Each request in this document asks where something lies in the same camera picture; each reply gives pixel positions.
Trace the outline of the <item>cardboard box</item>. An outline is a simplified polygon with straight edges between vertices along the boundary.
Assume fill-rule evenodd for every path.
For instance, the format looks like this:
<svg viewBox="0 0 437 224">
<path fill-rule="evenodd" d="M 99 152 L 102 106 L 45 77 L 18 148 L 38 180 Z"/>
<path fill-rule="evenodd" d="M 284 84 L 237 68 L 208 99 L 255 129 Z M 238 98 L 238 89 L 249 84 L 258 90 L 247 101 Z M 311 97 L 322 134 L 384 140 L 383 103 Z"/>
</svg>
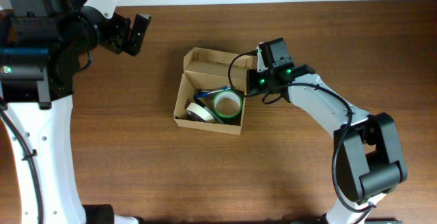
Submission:
<svg viewBox="0 0 437 224">
<path fill-rule="evenodd" d="M 180 127 L 222 132 L 240 135 L 242 132 L 246 94 L 246 72 L 253 69 L 257 58 L 250 55 L 239 57 L 235 53 L 226 53 L 206 48 L 193 48 L 184 57 L 184 70 L 178 91 L 178 97 L 173 112 L 173 119 Z M 187 106 L 195 102 L 193 96 L 196 89 L 218 89 L 231 87 L 243 101 L 240 116 L 224 124 L 198 122 L 190 118 L 186 112 Z M 213 98 L 217 94 L 199 98 L 210 110 L 213 110 Z"/>
</svg>

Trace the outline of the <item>blue pen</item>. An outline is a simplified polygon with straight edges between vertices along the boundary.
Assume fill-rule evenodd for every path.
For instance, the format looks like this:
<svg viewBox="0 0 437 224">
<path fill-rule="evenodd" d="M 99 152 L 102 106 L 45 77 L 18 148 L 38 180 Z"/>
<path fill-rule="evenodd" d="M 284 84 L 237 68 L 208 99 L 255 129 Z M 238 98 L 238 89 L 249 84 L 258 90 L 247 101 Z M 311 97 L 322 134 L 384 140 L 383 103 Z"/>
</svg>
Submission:
<svg viewBox="0 0 437 224">
<path fill-rule="evenodd" d="M 228 86 L 223 86 L 223 87 L 220 87 L 218 89 L 196 89 L 194 97 L 195 98 L 205 98 L 205 97 L 208 97 L 210 95 L 217 94 L 221 91 L 230 90 L 230 89 L 231 89 L 231 87 L 228 87 Z"/>
</svg>

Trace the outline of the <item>black silver pen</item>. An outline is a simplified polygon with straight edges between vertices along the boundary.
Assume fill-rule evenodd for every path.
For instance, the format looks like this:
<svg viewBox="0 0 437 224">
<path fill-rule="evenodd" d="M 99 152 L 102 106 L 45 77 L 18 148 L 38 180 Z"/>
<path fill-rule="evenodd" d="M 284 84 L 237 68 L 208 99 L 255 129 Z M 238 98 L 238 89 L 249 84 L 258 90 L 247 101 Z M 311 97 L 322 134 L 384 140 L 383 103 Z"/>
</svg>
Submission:
<svg viewBox="0 0 437 224">
<path fill-rule="evenodd" d="M 196 96 L 193 96 L 194 101 L 201 106 L 203 109 L 205 109 L 219 124 L 224 124 L 224 121 L 219 118 L 212 110 L 208 108 L 200 99 L 198 99 Z"/>
</svg>

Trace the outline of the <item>white masking tape roll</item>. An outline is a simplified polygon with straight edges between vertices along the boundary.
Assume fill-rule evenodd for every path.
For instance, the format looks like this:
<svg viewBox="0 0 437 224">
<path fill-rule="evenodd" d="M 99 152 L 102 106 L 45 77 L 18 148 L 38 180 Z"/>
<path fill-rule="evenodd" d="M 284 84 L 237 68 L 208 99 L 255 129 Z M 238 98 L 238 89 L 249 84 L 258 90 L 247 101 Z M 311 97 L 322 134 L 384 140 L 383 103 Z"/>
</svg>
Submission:
<svg viewBox="0 0 437 224">
<path fill-rule="evenodd" d="M 188 116 L 195 121 L 205 123 L 216 122 L 215 118 L 210 114 L 210 112 L 208 112 L 206 109 L 204 109 L 202 106 L 198 105 L 195 102 L 192 102 L 187 106 L 186 112 Z"/>
</svg>

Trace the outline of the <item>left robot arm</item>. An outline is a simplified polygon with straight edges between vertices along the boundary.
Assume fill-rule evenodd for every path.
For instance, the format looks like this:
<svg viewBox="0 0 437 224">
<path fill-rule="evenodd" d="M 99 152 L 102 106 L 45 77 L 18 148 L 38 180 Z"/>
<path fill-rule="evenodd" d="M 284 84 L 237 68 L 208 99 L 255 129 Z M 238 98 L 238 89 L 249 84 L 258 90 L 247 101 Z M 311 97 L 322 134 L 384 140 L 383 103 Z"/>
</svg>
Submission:
<svg viewBox="0 0 437 224">
<path fill-rule="evenodd" d="M 70 125 L 81 56 L 102 46 L 139 54 L 151 18 L 119 0 L 10 0 L 1 21 L 1 123 L 14 155 L 23 223 L 140 223 L 109 204 L 82 204 Z"/>
</svg>

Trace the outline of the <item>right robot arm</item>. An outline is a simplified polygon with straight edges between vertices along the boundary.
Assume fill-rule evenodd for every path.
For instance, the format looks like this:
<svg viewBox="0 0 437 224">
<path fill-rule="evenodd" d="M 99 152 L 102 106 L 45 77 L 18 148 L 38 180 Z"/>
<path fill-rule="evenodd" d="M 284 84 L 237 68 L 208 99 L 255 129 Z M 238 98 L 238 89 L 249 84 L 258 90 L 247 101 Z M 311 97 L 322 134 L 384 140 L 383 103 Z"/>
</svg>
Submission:
<svg viewBox="0 0 437 224">
<path fill-rule="evenodd" d="M 247 72 L 248 94 L 277 95 L 308 113 L 333 138 L 337 200 L 318 223 L 365 223 L 377 203 L 408 177 L 394 119 L 354 106 L 313 68 L 295 65 L 283 38 L 262 42 L 251 54 L 257 67 Z"/>
</svg>

